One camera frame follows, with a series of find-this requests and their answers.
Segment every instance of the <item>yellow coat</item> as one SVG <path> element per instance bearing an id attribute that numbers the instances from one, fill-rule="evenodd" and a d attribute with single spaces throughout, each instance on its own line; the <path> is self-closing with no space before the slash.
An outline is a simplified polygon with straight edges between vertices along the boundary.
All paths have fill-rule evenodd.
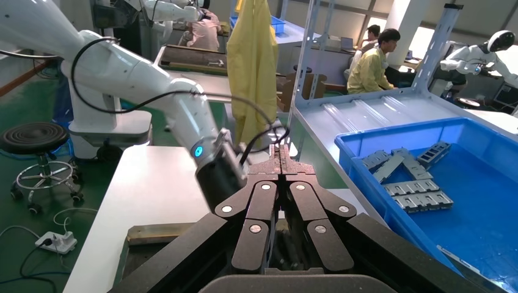
<path id="1" fill-rule="evenodd" d="M 243 0 L 236 26 L 227 43 L 227 72 L 232 95 L 259 105 L 271 121 L 277 114 L 278 48 L 267 0 Z M 232 101 L 235 142 L 248 143 L 266 129 L 266 121 L 252 107 Z"/>
<path id="2" fill-rule="evenodd" d="M 347 92 L 349 94 L 370 93 L 394 89 L 394 85 L 389 83 L 385 76 L 384 63 L 387 63 L 387 58 L 380 48 L 365 52 L 356 67 L 352 69 L 347 81 Z"/>

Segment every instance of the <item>man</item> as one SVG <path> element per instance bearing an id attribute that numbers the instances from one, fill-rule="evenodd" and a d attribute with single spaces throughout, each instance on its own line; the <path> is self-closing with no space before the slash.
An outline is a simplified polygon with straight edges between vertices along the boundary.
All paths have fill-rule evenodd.
<path id="1" fill-rule="evenodd" d="M 394 52 L 401 35 L 396 29 L 386 29 L 378 38 L 378 47 L 367 51 L 355 68 L 347 82 L 349 94 L 370 93 L 380 90 L 394 89 L 385 77 L 385 69 L 388 67 L 386 54 Z"/>
<path id="2" fill-rule="evenodd" d="M 379 31 L 381 27 L 377 24 L 373 24 L 372 26 L 367 28 L 367 39 L 363 40 L 363 42 L 367 42 L 360 50 L 365 53 L 370 49 L 374 48 L 374 46 L 378 43 Z"/>
<path id="3" fill-rule="evenodd" d="M 217 33 L 221 31 L 219 19 L 207 9 L 200 10 L 205 13 L 205 17 L 196 23 L 188 24 L 192 40 L 187 42 L 187 47 L 217 51 L 219 49 Z"/>

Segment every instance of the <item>stool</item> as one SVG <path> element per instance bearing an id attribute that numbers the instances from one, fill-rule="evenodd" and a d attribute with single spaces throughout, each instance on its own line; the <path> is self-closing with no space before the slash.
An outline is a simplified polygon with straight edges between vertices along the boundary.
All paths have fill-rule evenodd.
<path id="1" fill-rule="evenodd" d="M 0 148 L 10 154 L 33 154 L 36 155 L 38 164 L 32 165 L 23 170 L 11 186 L 11 196 L 14 200 L 23 198 L 19 188 L 30 190 L 28 201 L 29 211 L 38 214 L 42 211 L 39 204 L 32 202 L 35 190 L 50 189 L 60 184 L 65 184 L 71 191 L 70 196 L 74 201 L 81 201 L 82 194 L 79 193 L 69 182 L 70 178 L 79 180 L 79 172 L 70 164 L 65 162 L 49 162 L 56 156 L 52 151 L 61 147 L 68 140 L 67 130 L 57 124 L 39 122 L 28 123 L 6 130 L 0 137 Z M 38 168 L 39 174 L 24 176 L 28 171 Z M 36 184 L 28 185 L 29 181 L 39 179 Z"/>

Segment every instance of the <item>white table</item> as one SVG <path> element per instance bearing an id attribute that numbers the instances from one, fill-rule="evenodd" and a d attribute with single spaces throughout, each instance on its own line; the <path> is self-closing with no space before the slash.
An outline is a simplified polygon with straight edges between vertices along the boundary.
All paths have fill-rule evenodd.
<path id="1" fill-rule="evenodd" d="M 208 213 L 195 170 L 194 161 L 184 148 L 126 149 L 64 293 L 110 290 L 124 239 L 132 226 L 192 223 Z M 330 191 L 353 204 L 358 212 L 365 212 L 350 190 Z"/>
<path id="2" fill-rule="evenodd" d="M 480 118 L 508 131 L 512 134 L 518 134 L 518 118 L 502 112 L 466 110 Z"/>

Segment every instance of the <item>blue plastic bin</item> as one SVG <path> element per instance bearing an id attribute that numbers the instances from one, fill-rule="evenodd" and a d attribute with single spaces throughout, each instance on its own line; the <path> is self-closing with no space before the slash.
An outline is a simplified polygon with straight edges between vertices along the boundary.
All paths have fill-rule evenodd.
<path id="1" fill-rule="evenodd" d="M 236 22 L 238 20 L 237 16 L 230 17 L 230 27 L 234 28 L 236 26 Z M 286 22 L 272 16 L 272 27 L 275 30 L 275 34 L 282 34 L 284 32 L 284 24 Z"/>
<path id="2" fill-rule="evenodd" d="M 414 156 L 452 143 L 429 172 L 454 201 L 450 210 L 407 214 L 361 158 L 407 148 Z M 481 274 L 518 289 L 518 143 L 468 118 L 449 118 L 338 135 L 340 165 L 389 227 L 442 263 L 441 245 Z M 387 182 L 411 180 L 397 169 Z"/>

